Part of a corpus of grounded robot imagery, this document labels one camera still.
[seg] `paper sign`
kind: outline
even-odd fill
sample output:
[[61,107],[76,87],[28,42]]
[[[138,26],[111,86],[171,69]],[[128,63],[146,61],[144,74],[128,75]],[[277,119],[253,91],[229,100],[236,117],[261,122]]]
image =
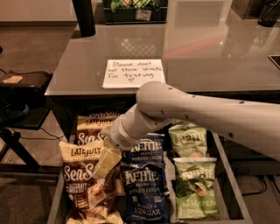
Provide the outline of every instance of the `paper sign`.
[[139,88],[149,81],[165,83],[161,59],[110,59],[104,88]]

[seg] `glossy table surface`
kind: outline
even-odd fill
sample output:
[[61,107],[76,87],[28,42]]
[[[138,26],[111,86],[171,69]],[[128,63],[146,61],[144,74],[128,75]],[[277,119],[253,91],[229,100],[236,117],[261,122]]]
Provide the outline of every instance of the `glossy table surface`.
[[280,89],[280,70],[268,58],[280,54],[279,22],[262,27],[230,5],[173,0],[166,24],[125,25],[105,25],[97,7],[96,34],[73,35],[45,94],[134,94],[134,88],[102,88],[107,60],[119,59],[161,59],[166,83],[185,92]]

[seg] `green chip bag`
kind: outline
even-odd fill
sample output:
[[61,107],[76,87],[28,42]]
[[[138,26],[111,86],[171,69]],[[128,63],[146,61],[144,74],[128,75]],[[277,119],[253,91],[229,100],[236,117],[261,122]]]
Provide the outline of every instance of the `green chip bag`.
[[214,196],[216,158],[174,158],[176,207],[179,220],[219,220]]
[[207,154],[207,130],[194,124],[168,129],[173,150],[180,158],[204,158]]

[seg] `smartphone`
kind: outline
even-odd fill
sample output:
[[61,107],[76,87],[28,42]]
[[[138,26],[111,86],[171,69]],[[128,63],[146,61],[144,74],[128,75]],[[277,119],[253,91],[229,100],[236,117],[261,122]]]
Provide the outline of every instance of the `smartphone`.
[[269,55],[269,58],[273,61],[274,64],[280,69],[280,55]]

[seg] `black cylinder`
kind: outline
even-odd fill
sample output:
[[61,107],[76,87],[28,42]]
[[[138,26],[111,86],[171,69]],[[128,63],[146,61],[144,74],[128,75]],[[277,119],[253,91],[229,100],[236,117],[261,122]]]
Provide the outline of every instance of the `black cylinder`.
[[72,0],[82,37],[95,35],[95,18],[91,0]]
[[272,27],[280,16],[280,0],[266,0],[258,24]]

